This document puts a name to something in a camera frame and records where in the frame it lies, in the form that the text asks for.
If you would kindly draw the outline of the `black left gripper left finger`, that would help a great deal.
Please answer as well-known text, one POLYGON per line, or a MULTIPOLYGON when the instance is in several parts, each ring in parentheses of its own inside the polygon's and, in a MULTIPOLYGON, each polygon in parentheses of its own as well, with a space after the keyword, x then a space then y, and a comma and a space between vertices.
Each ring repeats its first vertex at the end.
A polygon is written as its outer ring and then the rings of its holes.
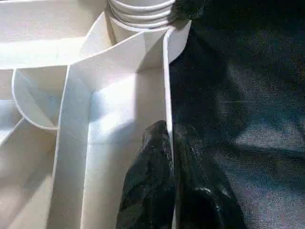
POLYGON ((142 146, 128 169, 118 229, 170 229, 175 202, 174 167, 166 122, 160 120, 142 136, 142 146))

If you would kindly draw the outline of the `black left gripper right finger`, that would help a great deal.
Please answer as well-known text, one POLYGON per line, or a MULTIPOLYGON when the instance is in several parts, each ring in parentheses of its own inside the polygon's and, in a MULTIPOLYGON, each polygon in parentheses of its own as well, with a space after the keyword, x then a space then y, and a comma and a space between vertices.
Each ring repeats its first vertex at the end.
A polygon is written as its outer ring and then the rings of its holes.
POLYGON ((191 125, 173 127, 178 229, 244 229, 230 183, 191 125))

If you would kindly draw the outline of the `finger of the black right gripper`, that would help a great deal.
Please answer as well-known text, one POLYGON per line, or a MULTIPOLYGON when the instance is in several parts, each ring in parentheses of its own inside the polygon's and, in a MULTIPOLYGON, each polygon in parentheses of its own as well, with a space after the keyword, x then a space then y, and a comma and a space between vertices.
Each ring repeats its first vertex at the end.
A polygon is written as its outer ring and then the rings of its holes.
POLYGON ((176 0, 173 7, 178 19, 196 20, 210 8, 211 0, 176 0))

